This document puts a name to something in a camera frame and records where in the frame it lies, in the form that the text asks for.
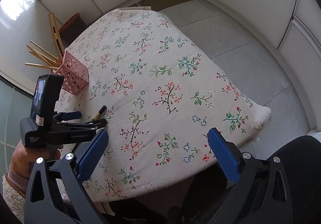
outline pink basket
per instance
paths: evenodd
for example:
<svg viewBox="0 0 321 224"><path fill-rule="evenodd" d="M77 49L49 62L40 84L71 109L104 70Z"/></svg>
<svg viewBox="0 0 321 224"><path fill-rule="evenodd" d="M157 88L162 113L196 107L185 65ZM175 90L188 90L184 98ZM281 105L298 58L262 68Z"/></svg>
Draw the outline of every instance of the pink basket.
<svg viewBox="0 0 321 224"><path fill-rule="evenodd" d="M51 70L51 73L63 75L65 80L61 88L73 95L89 84L88 68L67 50L65 50L62 65L56 72Z"/></svg>

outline tablecloth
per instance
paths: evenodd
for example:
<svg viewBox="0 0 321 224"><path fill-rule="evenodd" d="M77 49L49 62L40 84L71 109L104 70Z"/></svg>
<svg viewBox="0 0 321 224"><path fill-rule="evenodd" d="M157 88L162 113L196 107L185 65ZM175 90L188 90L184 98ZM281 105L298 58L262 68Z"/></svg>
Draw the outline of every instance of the tablecloth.
<svg viewBox="0 0 321 224"><path fill-rule="evenodd" d="M61 90L56 110L82 122L107 106L109 145L83 183L94 203L159 190L216 162L207 132L216 127L238 147L254 140L271 110L243 96L226 74L169 19L117 9L67 50L89 68L89 85ZM66 154L73 145L66 145ZM67 197L59 184L63 197Z"/></svg>

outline human hand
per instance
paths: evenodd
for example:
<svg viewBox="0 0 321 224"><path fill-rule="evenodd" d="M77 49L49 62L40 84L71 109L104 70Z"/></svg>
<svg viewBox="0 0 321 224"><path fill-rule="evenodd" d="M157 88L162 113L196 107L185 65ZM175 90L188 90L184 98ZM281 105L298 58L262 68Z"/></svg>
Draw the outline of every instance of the human hand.
<svg viewBox="0 0 321 224"><path fill-rule="evenodd" d="M44 148L25 148L20 140L11 158L11 170L24 178L29 178L31 172L30 163L35 162L39 157L49 158L49 151ZM54 153L55 160L60 159L60 151L57 149Z"/></svg>

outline camera screen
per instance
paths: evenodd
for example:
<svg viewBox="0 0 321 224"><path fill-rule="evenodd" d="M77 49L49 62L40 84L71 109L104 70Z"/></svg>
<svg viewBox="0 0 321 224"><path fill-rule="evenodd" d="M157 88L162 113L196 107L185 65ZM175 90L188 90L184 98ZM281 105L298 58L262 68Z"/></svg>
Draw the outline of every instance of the camera screen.
<svg viewBox="0 0 321 224"><path fill-rule="evenodd" d="M36 107L37 110L39 110L40 108L41 99L45 88L45 83L46 83L46 79L41 79L37 82L36 92L35 92L35 95L33 96L33 106Z"/></svg>

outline label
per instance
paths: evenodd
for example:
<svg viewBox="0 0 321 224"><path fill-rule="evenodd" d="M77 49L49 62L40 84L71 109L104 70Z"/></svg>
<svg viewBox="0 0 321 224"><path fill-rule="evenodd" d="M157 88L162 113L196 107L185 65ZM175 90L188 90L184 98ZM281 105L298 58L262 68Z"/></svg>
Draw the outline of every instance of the label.
<svg viewBox="0 0 321 224"><path fill-rule="evenodd" d="M36 123L39 126L43 126L43 117L39 117L38 115L36 115Z"/></svg>

